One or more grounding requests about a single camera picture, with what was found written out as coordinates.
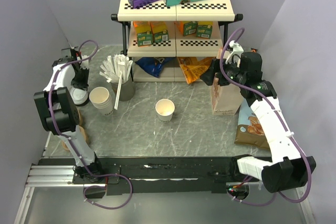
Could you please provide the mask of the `white paper coffee cup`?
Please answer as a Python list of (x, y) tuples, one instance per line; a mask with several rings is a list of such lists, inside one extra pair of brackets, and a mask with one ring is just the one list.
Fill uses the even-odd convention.
[(161, 99), (155, 105), (156, 114), (161, 122), (169, 122), (175, 111), (174, 103), (169, 99)]

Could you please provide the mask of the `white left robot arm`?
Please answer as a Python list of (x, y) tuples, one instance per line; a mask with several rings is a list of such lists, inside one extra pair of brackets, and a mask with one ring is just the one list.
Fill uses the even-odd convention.
[(81, 53), (69, 49), (69, 55), (54, 61), (52, 77), (34, 101), (43, 128), (59, 137), (75, 159), (74, 172), (81, 179), (98, 183), (104, 170), (95, 152), (89, 147), (80, 130), (80, 116), (70, 90), (78, 89), (88, 100), (89, 69), (81, 66)]

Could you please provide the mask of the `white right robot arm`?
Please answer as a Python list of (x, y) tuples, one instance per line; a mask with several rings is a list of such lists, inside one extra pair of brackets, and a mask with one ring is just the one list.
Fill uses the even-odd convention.
[(240, 88), (253, 114), (257, 117), (271, 152), (271, 161), (253, 156), (236, 156), (229, 175), (235, 181), (247, 175), (262, 181), (270, 193), (306, 187), (310, 192), (312, 173), (316, 168), (313, 156), (306, 156), (294, 139), (282, 114), (277, 93), (271, 82), (262, 78), (262, 58), (256, 52), (243, 52), (240, 62), (224, 58), (220, 49), (210, 68), (201, 75), (209, 84), (219, 74), (219, 80)]

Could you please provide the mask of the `paper takeout bag orange handles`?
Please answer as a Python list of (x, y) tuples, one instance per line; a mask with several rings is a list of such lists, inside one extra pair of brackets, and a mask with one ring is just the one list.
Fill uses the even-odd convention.
[(212, 114), (215, 116), (233, 116), (243, 102), (239, 87), (233, 84), (220, 86), (217, 78), (210, 88), (210, 94)]

